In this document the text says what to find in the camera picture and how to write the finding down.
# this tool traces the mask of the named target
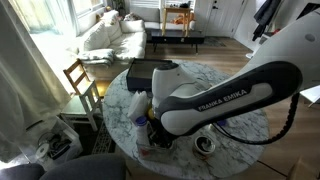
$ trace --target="small bowl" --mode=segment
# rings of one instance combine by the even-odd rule
[[[213,140],[207,136],[199,136],[195,139],[193,144],[193,154],[201,159],[207,160],[213,155],[216,146],[213,144]]]

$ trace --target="white curtain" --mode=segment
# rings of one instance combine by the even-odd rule
[[[0,160],[31,124],[70,100],[8,0],[0,1]]]

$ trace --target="wooden floor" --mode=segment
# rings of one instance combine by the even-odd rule
[[[226,47],[199,46],[199,54],[190,45],[159,44],[154,53],[151,44],[147,44],[145,58],[181,59],[207,64],[230,75],[239,71],[247,62],[246,53],[250,50],[229,38],[221,41]],[[267,114],[270,135],[278,133],[286,121],[290,99],[264,108]],[[308,102],[300,98],[295,122],[289,133],[280,141],[267,145],[260,161],[288,174],[292,165],[300,156],[308,162],[316,172],[320,170],[320,106],[308,108]],[[127,164],[133,176],[127,179],[171,179],[153,173],[133,160],[127,158]],[[276,180],[285,179],[267,167],[255,163],[246,171],[227,178],[230,180]]]

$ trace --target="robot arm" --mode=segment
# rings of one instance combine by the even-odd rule
[[[279,102],[319,84],[320,9],[268,39],[249,63],[226,81],[210,84],[177,64],[156,68],[152,105],[171,140],[204,125]]]

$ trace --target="marble tabletop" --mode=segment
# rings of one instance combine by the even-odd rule
[[[181,60],[174,62],[193,76],[212,84],[218,84],[229,77],[203,64]],[[103,102],[104,122],[117,145],[144,167],[182,179],[225,178],[249,168],[263,153],[264,146],[235,142],[205,126],[191,136],[179,137],[176,149],[166,157],[165,163],[140,159],[136,146],[136,127],[127,117],[133,93],[127,90],[126,74],[127,70],[118,75],[108,88]],[[249,140],[266,139],[269,135],[268,122],[262,110],[229,118],[225,129],[234,136]],[[197,159],[192,153],[194,138],[199,135],[211,137],[216,145],[213,156],[207,161]]]

